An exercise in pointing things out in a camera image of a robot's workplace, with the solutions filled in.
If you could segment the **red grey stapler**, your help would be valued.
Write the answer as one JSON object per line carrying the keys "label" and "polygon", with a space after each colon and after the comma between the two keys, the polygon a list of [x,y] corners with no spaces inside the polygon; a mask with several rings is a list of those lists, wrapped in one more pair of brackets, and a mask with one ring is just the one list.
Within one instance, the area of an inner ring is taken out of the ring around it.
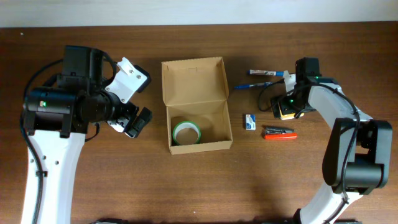
{"label": "red grey stapler", "polygon": [[262,136],[265,140],[293,140],[297,139],[298,134],[294,129],[268,126],[264,129]]}

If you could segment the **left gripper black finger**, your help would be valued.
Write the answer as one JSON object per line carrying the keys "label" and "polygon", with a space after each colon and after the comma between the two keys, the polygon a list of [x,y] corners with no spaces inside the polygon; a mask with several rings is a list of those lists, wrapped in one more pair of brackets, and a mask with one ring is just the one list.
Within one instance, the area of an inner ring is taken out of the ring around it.
{"label": "left gripper black finger", "polygon": [[134,65],[134,68],[137,70],[136,77],[139,80],[139,88],[136,91],[138,93],[141,93],[151,83],[152,79],[150,77],[150,74],[140,66]]}
{"label": "left gripper black finger", "polygon": [[130,138],[137,138],[151,119],[152,111],[143,107],[140,114],[127,123],[124,133]]}

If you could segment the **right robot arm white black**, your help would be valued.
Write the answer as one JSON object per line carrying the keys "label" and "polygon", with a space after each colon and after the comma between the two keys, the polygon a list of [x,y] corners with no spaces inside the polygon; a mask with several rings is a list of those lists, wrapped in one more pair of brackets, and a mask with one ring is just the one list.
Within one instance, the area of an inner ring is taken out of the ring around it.
{"label": "right robot arm white black", "polygon": [[298,209],[294,223],[334,223],[355,201],[383,188],[389,178],[392,126],[363,113],[333,78],[323,77],[317,58],[296,61],[283,76],[286,92],[271,100],[276,118],[317,111],[331,128],[322,162],[323,183]]}

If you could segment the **brown cardboard box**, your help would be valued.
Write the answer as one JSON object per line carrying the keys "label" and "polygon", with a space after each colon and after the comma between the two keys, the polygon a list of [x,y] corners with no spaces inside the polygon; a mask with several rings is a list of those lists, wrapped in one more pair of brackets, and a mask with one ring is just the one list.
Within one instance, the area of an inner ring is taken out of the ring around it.
{"label": "brown cardboard box", "polygon": [[[229,87],[222,57],[162,62],[162,95],[172,155],[231,148]],[[198,144],[174,143],[172,131],[182,121],[193,121],[201,129]]]}

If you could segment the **blue white staples box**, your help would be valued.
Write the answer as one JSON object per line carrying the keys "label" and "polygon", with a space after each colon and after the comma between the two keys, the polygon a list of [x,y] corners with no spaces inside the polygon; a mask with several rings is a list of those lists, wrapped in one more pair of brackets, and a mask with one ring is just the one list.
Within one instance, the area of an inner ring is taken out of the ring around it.
{"label": "blue white staples box", "polygon": [[254,114],[245,115],[245,127],[248,131],[256,130],[256,116]]}

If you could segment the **yellow sticky note pad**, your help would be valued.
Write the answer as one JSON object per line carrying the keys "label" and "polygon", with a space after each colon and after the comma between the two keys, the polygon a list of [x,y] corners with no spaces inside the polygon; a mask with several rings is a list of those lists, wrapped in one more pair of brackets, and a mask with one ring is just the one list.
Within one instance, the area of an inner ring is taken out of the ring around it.
{"label": "yellow sticky note pad", "polygon": [[303,116],[299,115],[299,109],[291,103],[278,103],[279,118],[281,120],[298,119]]}

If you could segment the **green tape roll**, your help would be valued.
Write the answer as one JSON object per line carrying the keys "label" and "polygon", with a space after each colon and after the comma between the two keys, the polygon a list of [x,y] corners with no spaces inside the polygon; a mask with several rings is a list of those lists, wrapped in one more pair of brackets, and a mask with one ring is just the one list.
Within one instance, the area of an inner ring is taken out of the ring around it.
{"label": "green tape roll", "polygon": [[172,139],[178,146],[198,144],[201,139],[201,129],[193,121],[182,121],[174,127]]}

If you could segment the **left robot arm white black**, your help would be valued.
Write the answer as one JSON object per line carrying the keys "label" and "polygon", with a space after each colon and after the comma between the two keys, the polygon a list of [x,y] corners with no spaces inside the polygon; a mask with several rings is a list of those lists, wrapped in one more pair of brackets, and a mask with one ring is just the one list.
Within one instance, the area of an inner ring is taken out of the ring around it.
{"label": "left robot arm white black", "polygon": [[130,138],[152,119],[131,102],[151,78],[123,58],[102,50],[68,45],[63,68],[42,86],[24,89],[20,129],[28,168],[22,223],[70,223],[75,172],[90,125],[110,125]]}

